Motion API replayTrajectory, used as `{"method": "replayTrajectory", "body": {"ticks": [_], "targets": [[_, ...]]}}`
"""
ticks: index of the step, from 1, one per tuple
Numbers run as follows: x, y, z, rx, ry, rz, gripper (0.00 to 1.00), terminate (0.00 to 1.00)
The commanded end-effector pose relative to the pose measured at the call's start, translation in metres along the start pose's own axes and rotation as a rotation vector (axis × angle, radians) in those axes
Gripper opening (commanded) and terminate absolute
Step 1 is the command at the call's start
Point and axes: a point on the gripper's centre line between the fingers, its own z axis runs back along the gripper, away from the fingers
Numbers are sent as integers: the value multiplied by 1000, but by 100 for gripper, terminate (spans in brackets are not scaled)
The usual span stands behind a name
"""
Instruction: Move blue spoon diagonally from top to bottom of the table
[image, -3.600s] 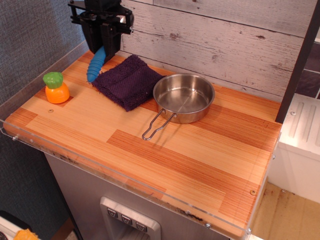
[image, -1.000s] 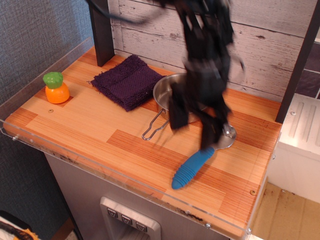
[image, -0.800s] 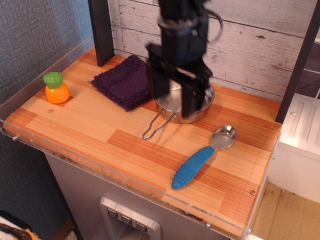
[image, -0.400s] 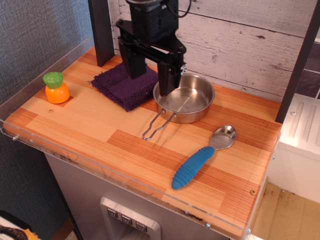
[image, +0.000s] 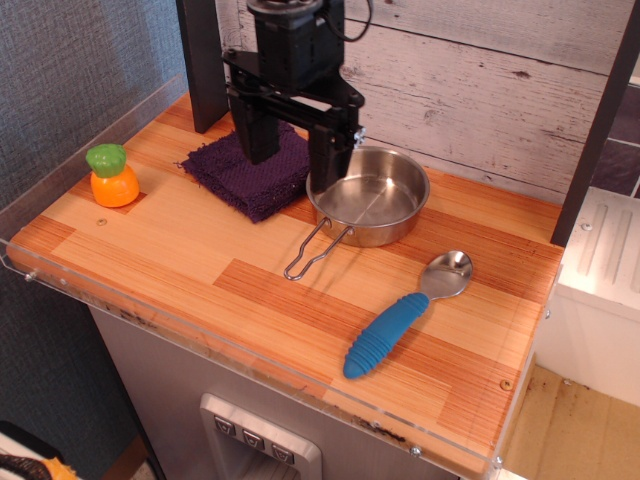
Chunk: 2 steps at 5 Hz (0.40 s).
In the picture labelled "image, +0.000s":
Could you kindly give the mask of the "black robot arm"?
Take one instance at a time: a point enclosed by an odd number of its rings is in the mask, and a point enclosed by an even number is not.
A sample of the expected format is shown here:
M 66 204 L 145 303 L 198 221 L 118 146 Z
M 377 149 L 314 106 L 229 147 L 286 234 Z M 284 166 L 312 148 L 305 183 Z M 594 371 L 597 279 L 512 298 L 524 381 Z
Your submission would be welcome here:
M 309 134 L 310 189 L 344 178 L 364 129 L 364 96 L 341 76 L 346 36 L 341 1 L 250 1 L 257 49 L 229 50 L 227 95 L 244 155 L 260 164 L 280 149 L 279 124 Z

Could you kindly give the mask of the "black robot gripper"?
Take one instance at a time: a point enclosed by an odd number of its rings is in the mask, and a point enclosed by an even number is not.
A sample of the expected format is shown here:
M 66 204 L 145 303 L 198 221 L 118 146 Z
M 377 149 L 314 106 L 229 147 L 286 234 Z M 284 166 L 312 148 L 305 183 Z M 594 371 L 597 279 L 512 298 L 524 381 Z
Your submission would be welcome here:
M 365 100 L 342 77 L 343 12 L 255 12 L 257 49 L 229 49 L 230 110 L 242 152 L 253 165 L 280 150 L 279 122 L 309 133 L 311 192 L 325 192 L 346 176 L 363 141 L 359 109 Z

